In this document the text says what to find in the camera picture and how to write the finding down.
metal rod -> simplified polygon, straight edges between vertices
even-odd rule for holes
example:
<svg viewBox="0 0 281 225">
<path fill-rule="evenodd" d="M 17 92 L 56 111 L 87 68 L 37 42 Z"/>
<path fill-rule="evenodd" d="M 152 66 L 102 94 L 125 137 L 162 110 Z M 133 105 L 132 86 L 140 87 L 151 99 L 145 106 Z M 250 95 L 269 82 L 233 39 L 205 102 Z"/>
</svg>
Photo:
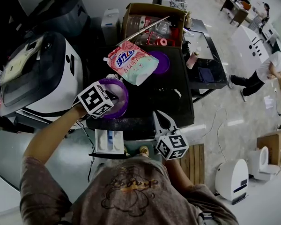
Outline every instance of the metal rod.
<svg viewBox="0 0 281 225">
<path fill-rule="evenodd" d="M 121 45 L 123 42 L 129 41 L 130 39 L 132 39 L 132 38 L 134 38 L 134 37 L 136 37 L 136 36 L 142 34 L 144 31 L 146 31 L 146 30 L 148 30 L 149 28 L 152 28 L 153 26 L 155 26 L 155 25 L 161 23 L 163 20 L 167 19 L 168 17 L 170 17 L 170 16 L 164 17 L 164 18 L 162 18 L 162 19 L 160 19 L 160 20 L 158 20 L 158 21 L 156 21 L 156 22 L 150 24 L 149 26 L 147 26 L 147 27 L 145 27 L 145 28 L 142 28 L 141 30 L 137 31 L 136 33 L 132 34 L 131 36 L 125 38 L 123 41 L 119 42 L 116 46 L 119 46 L 119 45 Z"/>
</svg>

black table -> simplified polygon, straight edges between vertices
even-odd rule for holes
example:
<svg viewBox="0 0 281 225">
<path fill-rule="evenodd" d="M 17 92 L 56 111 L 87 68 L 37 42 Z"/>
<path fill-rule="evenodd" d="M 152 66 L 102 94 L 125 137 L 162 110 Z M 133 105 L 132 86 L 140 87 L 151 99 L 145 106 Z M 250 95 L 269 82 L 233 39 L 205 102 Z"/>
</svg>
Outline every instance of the black table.
<svg viewBox="0 0 281 225">
<path fill-rule="evenodd" d="M 197 102 L 203 97 L 210 94 L 215 89 L 221 89 L 224 86 L 227 85 L 227 77 L 225 75 L 225 71 L 222 66 L 222 62 L 220 59 L 219 54 L 217 53 L 217 50 L 215 48 L 215 45 L 204 25 L 204 23 L 201 20 L 198 19 L 192 19 L 193 26 L 190 31 L 194 32 L 202 32 L 206 38 L 206 41 L 208 43 L 209 49 L 214 57 L 213 60 L 210 59 L 198 59 L 195 65 L 191 70 L 187 69 L 187 76 L 189 79 L 189 85 L 191 89 L 191 94 L 193 98 L 196 98 L 193 102 Z M 214 77 L 214 82 L 202 82 L 199 76 L 199 70 L 198 68 L 209 68 L 211 70 L 211 73 Z M 203 94 L 199 93 L 199 89 L 208 89 Z"/>
<path fill-rule="evenodd" d="M 166 54 L 170 59 L 169 70 L 162 75 L 152 74 L 140 86 L 132 85 L 124 80 L 124 85 L 129 91 L 126 113 L 118 119 L 89 118 L 87 119 L 89 128 L 124 131 L 126 140 L 153 138 L 155 135 L 153 110 L 161 110 L 168 114 L 178 127 L 194 123 L 192 96 L 181 49 L 167 46 L 140 47 L 147 52 L 157 50 Z M 105 78 L 108 74 L 116 73 L 103 61 L 103 57 L 107 57 L 115 48 L 98 48 L 95 51 L 88 64 L 90 83 Z"/>
</svg>

white cable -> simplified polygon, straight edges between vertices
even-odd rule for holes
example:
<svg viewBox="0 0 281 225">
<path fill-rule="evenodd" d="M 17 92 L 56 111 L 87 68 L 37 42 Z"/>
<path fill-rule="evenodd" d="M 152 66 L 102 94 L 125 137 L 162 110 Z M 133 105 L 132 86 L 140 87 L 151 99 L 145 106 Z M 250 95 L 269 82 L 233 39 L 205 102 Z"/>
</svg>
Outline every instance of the white cable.
<svg viewBox="0 0 281 225">
<path fill-rule="evenodd" d="M 218 112 L 220 109 L 225 109 L 225 112 L 226 112 L 226 119 L 220 124 L 219 128 L 217 129 L 217 142 L 218 142 L 219 147 L 220 147 L 220 149 L 221 149 L 221 153 L 223 154 L 225 160 L 227 161 L 226 156 L 224 155 L 223 150 L 222 150 L 222 147 L 221 147 L 221 145 L 220 145 L 220 140 L 219 140 L 219 130 L 220 130 L 221 126 L 223 125 L 223 123 L 224 123 L 225 121 L 227 121 L 227 119 L 228 119 L 227 110 L 226 110 L 226 108 L 224 108 L 224 107 L 220 107 L 218 110 L 216 110 L 215 116 L 214 116 L 214 120 L 212 121 L 212 126 L 211 126 L 209 132 L 206 133 L 206 134 L 205 134 L 204 136 L 202 136 L 201 138 L 191 140 L 189 143 L 191 143 L 191 142 L 193 142 L 193 141 L 196 141 L 196 140 L 201 140 L 202 138 L 204 138 L 205 136 L 207 136 L 207 135 L 211 132 L 211 130 L 212 130 L 213 127 L 214 127 L 214 121 L 215 121 L 217 112 Z"/>
</svg>

hand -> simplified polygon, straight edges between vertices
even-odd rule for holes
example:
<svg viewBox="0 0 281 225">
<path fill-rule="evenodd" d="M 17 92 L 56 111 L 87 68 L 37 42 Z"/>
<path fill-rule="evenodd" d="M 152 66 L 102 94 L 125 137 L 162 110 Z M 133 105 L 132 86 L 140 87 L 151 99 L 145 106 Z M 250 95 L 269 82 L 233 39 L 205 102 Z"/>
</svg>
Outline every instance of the hand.
<svg viewBox="0 0 281 225">
<path fill-rule="evenodd" d="M 75 105 L 71 110 L 77 113 L 79 118 L 82 118 L 84 115 L 88 114 L 88 112 L 85 110 L 82 104 Z"/>
<path fill-rule="evenodd" d="M 269 75 L 267 75 L 266 77 L 267 77 L 268 79 L 270 79 L 270 80 L 276 78 L 276 76 L 273 75 L 273 74 L 269 74 Z"/>
</svg>

gray floor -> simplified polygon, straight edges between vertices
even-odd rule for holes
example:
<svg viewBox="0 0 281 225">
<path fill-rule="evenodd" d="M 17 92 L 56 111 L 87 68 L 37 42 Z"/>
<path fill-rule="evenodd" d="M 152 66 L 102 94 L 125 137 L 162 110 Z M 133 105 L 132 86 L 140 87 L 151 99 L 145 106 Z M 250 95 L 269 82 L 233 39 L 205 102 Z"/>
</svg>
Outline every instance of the gray floor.
<svg viewBox="0 0 281 225">
<path fill-rule="evenodd" d="M 228 15 L 220 13 L 224 1 L 219 0 L 186 0 L 192 17 L 201 19 L 213 39 L 221 57 L 224 69 L 229 74 L 249 77 L 251 74 L 243 69 L 240 55 L 231 42 L 231 35 L 237 29 L 235 24 L 229 24 Z M 239 94 L 239 87 L 230 90 L 225 87 L 216 90 L 206 98 L 194 104 L 195 124 L 185 128 L 190 144 L 205 144 L 205 177 L 206 184 L 214 190 L 215 171 L 224 162 L 218 145 L 223 149 L 227 160 L 244 158 L 248 151 L 256 147 L 256 138 L 276 129 L 281 124 L 281 117 L 277 115 L 276 106 L 266 109 L 264 97 L 270 96 L 278 100 L 278 110 L 281 113 L 281 92 L 278 81 L 266 84 L 257 94 L 248 98 L 244 103 Z M 209 134 L 203 137 L 212 126 Z M 20 180 L 20 164 L 22 154 L 32 135 L 12 134 L 0 131 L 0 174 L 16 187 Z M 87 186 L 91 146 L 82 131 L 76 131 L 64 139 L 54 155 L 47 163 L 53 177 L 67 192 L 71 201 Z M 93 171 L 98 164 L 96 159 Z"/>
</svg>

